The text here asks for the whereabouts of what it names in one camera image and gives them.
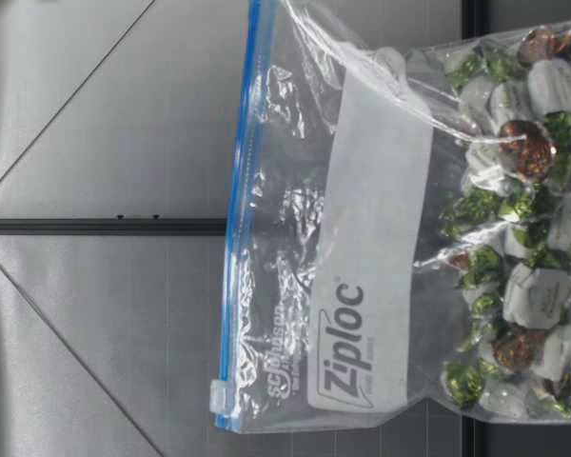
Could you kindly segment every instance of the blue zipper seal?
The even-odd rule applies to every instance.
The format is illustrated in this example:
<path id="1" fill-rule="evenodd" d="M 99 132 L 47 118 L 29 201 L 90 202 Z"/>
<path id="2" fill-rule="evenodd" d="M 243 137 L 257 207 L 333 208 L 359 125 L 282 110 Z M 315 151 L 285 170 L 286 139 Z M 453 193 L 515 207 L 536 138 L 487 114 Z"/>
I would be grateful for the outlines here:
<path id="1" fill-rule="evenodd" d="M 260 100 L 264 100 L 266 67 L 272 43 L 270 34 L 273 32 L 276 4 L 278 1 L 279 0 L 249 0 L 246 60 L 244 63 L 239 126 L 235 141 L 232 184 L 226 224 L 225 273 L 223 281 L 220 367 L 218 375 L 219 379 L 225 382 L 231 381 L 231 352 L 236 352 L 236 345 L 238 344 L 236 335 L 234 334 L 234 332 L 238 330 L 236 323 L 237 297 L 233 296 L 234 287 L 232 286 L 232 282 L 233 280 L 237 280 L 238 268 L 236 262 L 240 254 L 241 246 L 249 239 L 253 219 L 251 210 L 243 209 L 242 203 L 246 200 L 247 194 L 249 193 L 249 176 L 252 174 L 250 172 L 255 172 L 258 167 L 258 144 L 262 133 L 262 126 L 258 122 L 254 121 L 253 127 L 249 122 L 250 99 L 258 74 L 264 73 L 260 87 Z M 263 4 L 268 4 L 269 6 L 269 22 L 266 24 L 262 41 L 259 42 L 258 34 L 262 26 Z M 239 431 L 240 419 L 231 419 L 224 415 L 217 415 L 216 427 Z"/>

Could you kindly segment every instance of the ziploc logo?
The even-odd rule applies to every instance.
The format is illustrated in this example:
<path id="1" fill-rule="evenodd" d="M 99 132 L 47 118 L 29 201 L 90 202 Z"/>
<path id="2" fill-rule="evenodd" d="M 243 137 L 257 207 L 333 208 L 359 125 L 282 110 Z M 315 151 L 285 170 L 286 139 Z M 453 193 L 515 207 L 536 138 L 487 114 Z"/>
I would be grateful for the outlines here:
<path id="1" fill-rule="evenodd" d="M 333 312 L 319 310 L 317 393 L 330 400 L 372 409 L 373 341 L 364 338 L 364 291 L 340 284 Z"/>

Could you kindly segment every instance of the ziploc bag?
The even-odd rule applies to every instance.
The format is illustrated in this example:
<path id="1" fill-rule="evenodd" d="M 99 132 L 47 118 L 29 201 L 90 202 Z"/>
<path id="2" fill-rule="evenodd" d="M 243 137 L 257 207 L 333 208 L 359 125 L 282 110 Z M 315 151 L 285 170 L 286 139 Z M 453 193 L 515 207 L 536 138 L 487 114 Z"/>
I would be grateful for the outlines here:
<path id="1" fill-rule="evenodd" d="M 571 422 L 571 23 L 368 50 L 252 1 L 217 425 Z"/>

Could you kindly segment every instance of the foil-wrapped chocolate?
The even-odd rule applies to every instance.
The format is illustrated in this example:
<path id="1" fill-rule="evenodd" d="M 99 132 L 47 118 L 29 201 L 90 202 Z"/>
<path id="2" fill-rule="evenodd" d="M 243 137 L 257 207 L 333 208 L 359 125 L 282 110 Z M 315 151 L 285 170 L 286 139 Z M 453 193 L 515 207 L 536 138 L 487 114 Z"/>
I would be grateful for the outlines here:
<path id="1" fill-rule="evenodd" d="M 550 59 L 556 52 L 557 43 L 557 37 L 552 30 L 533 30 L 522 41 L 518 49 L 518 60 L 530 67 L 538 60 Z"/>
<path id="2" fill-rule="evenodd" d="M 530 389 L 524 398 L 529 417 L 543 420 L 571 420 L 571 396 L 557 400 L 543 387 Z"/>
<path id="3" fill-rule="evenodd" d="M 571 324 L 557 326 L 545 339 L 540 356 L 531 366 L 531 371 L 551 381 L 557 389 L 566 371 L 571 367 Z"/>
<path id="4" fill-rule="evenodd" d="M 563 59 L 541 60 L 527 80 L 533 111 L 540 117 L 554 112 L 571 113 L 571 65 Z"/>
<path id="5" fill-rule="evenodd" d="M 510 158 L 514 171 L 532 183 L 538 183 L 552 167 L 556 148 L 541 128 L 530 121 L 509 121 L 502 125 L 499 136 L 502 153 Z"/>
<path id="6" fill-rule="evenodd" d="M 471 304 L 472 316 L 483 317 L 500 313 L 502 310 L 502 297 L 496 292 L 486 293 L 478 297 Z"/>
<path id="7" fill-rule="evenodd" d="M 547 233 L 547 246 L 553 250 L 571 252 L 571 192 L 562 197 L 557 217 L 552 220 Z"/>
<path id="8" fill-rule="evenodd" d="M 555 198 L 547 186 L 525 186 L 503 200 L 499 217 L 513 223 L 528 222 L 541 219 L 555 208 Z"/>
<path id="9" fill-rule="evenodd" d="M 502 367 L 514 373 L 523 372 L 533 363 L 544 338 L 544 331 L 512 327 L 493 342 L 493 356 Z"/>
<path id="10" fill-rule="evenodd" d="M 503 299 L 503 319 L 523 328 L 550 329 L 569 305 L 571 275 L 559 269 L 518 264 Z"/>
<path id="11" fill-rule="evenodd" d="M 481 285 L 499 284 L 503 276 L 502 255 L 489 245 L 469 254 L 469 270 L 459 281 L 459 288 L 476 289 Z"/>
<path id="12" fill-rule="evenodd" d="M 504 83 L 512 79 L 522 79 L 526 70 L 518 60 L 509 55 L 505 50 L 484 43 L 482 53 L 486 60 L 488 74 L 497 83 Z"/>
<path id="13" fill-rule="evenodd" d="M 551 112 L 545 116 L 543 125 L 559 148 L 571 147 L 571 112 Z"/>
<path id="14" fill-rule="evenodd" d="M 494 83 L 486 74 L 469 81 L 459 94 L 459 111 L 474 121 L 484 133 L 493 133 L 495 126 L 488 110 Z"/>
<path id="15" fill-rule="evenodd" d="M 547 238 L 549 226 L 549 221 L 539 221 L 529 226 L 508 225 L 503 242 L 504 252 L 512 257 L 528 259 L 534 248 Z"/>
<path id="16" fill-rule="evenodd" d="M 512 420 L 528 417 L 524 398 L 527 389 L 509 382 L 487 380 L 479 405 L 492 414 L 499 414 Z"/>
<path id="17" fill-rule="evenodd" d="M 473 188 L 443 214 L 444 233 L 459 238 L 470 226 L 477 226 L 496 217 L 502 198 L 490 190 Z"/>
<path id="18" fill-rule="evenodd" d="M 472 143 L 465 153 L 470 184 L 504 197 L 509 192 L 509 180 L 505 175 L 502 153 L 496 144 Z"/>
<path id="19" fill-rule="evenodd" d="M 476 405 L 484 390 L 484 379 L 479 370 L 459 362 L 445 364 L 442 381 L 453 402 L 461 409 Z"/>
<path id="20" fill-rule="evenodd" d="M 446 79 L 456 92 L 480 73 L 484 65 L 482 56 L 476 48 L 456 50 L 448 54 L 444 63 Z"/>
<path id="21" fill-rule="evenodd" d="M 531 98 L 524 81 L 506 81 L 493 90 L 490 98 L 490 111 L 499 132 L 509 121 L 531 121 L 535 118 L 531 111 Z"/>

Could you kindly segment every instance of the brown foil wrapper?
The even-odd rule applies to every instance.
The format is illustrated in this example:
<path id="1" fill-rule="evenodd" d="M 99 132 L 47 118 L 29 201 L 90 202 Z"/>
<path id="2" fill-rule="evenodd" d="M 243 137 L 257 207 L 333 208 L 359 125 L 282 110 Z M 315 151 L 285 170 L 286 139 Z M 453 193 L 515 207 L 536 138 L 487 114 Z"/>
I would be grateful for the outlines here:
<path id="1" fill-rule="evenodd" d="M 502 367 L 520 373 L 531 366 L 546 335 L 545 330 L 515 327 L 493 342 L 493 356 Z"/>
<path id="2" fill-rule="evenodd" d="M 531 66 L 538 60 L 551 58 L 556 48 L 557 38 L 553 31 L 533 30 L 522 41 L 518 49 L 518 60 L 523 65 Z"/>
<path id="3" fill-rule="evenodd" d="M 446 260 L 446 263 L 456 269 L 468 270 L 469 254 L 467 252 L 464 252 L 463 254 L 454 255 L 450 257 L 448 260 Z"/>
<path id="4" fill-rule="evenodd" d="M 499 132 L 501 138 L 523 135 L 526 138 L 501 143 L 500 149 L 514 163 L 519 175 L 538 183 L 552 167 L 556 149 L 533 122 L 509 121 L 503 124 Z"/>
<path id="5" fill-rule="evenodd" d="M 552 30 L 533 30 L 526 35 L 518 50 L 519 62 L 527 67 L 554 57 L 571 59 L 571 32 L 556 36 Z"/>

